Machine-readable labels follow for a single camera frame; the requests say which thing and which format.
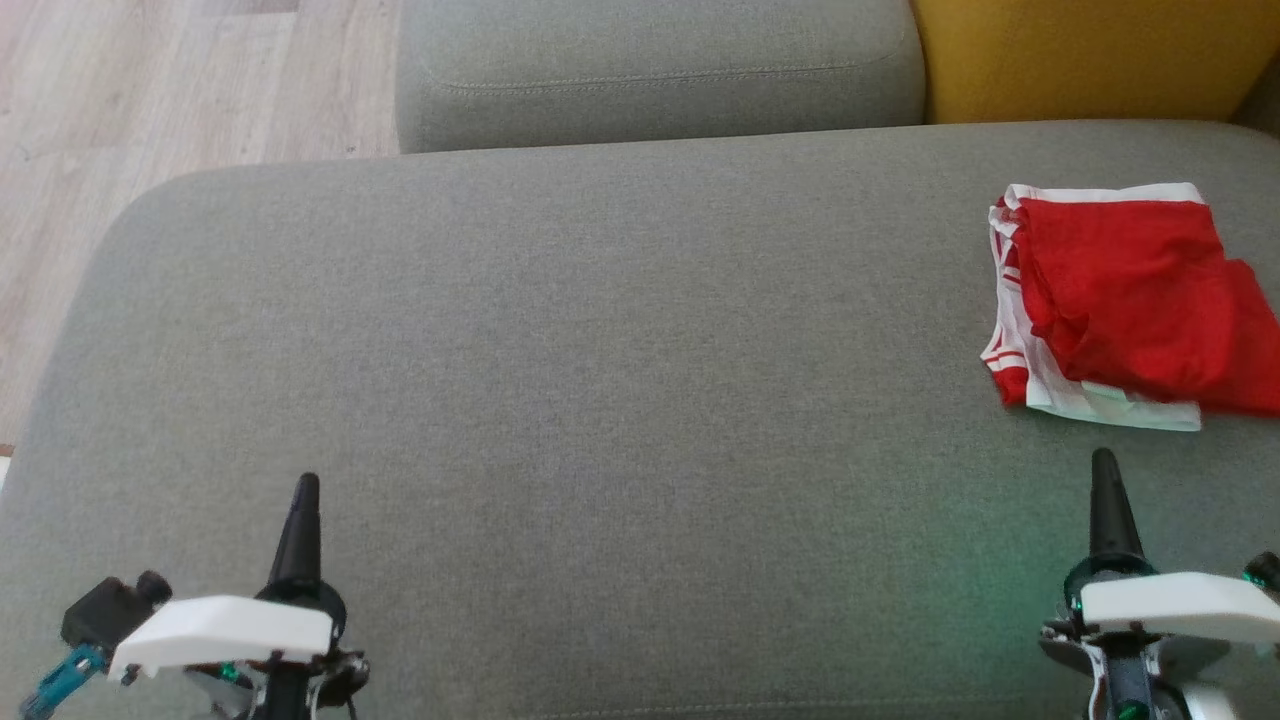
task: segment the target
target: yellow cushion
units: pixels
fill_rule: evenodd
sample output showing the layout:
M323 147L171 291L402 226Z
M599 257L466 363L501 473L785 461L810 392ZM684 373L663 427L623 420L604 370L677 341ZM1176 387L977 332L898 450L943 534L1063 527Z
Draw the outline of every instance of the yellow cushion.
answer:
M1280 0L914 0L929 120L1228 119Z

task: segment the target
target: screw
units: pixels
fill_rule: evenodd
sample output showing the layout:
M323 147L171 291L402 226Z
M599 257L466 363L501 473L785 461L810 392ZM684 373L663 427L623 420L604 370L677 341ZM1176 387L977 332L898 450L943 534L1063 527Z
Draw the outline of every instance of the screw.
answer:
M138 665L138 664L133 664L133 665L125 666L124 667L124 676L120 678L120 685L123 685L125 688L129 687L129 685L132 685L133 682L138 679L138 671L141 671L141 670L142 670L142 666Z

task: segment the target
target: gray sofa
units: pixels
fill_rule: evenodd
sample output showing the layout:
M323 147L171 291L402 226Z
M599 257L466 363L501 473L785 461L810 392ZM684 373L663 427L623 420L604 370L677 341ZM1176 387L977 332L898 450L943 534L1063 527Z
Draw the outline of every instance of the gray sofa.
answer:
M462 38L488 20L425 8ZM681 32L716 36L714 19ZM745 92L787 108L726 127L918 120L916 51L883 81L905 85L858 101L867 74L753 78ZM407 150L710 135L685 99L741 106L713 83L591 90L617 97L598 122L588 95L451 106L415 90L416 53ZM500 65L456 77L550 77ZM813 117L808 92L847 105ZM1277 427L1000 407L977 359L986 209L1015 181L1174 179L1280 304L1280 142L1216 123L429 152L168 183L104 241L0 498L0 705L61 657L61 610L105 574L257 591L293 479L315 470L325 573L374 664L362 717L1073 717L1083 679L1036 638L1087 550L1089 452L1116 451L1158 568L1231 574L1280 547ZM1245 717L1274 716L1267 661L1217 671ZM101 683L63 716L198 700L173 679Z

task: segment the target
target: folded clothing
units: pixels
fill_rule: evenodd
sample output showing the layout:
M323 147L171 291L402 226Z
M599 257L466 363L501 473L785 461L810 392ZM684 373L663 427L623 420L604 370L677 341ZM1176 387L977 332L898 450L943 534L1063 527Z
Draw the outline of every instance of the folded clothing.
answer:
M1194 402L1156 402L1119 388L1062 377L1046 342L1032 334L1023 304L1016 224L1001 202L991 208L991 251L996 264L996 329L982 352L1005 405L1025 405L1073 420L1161 430L1201 429Z
M1189 183L1010 186L1030 332L1070 380L1280 415L1280 324Z

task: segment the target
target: wooden floor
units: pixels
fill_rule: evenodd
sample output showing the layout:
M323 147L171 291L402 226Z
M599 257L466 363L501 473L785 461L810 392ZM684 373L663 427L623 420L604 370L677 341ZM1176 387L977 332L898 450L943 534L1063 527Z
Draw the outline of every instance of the wooden floor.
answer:
M22 454L131 200L206 168L396 154L399 1L0 0L0 447Z

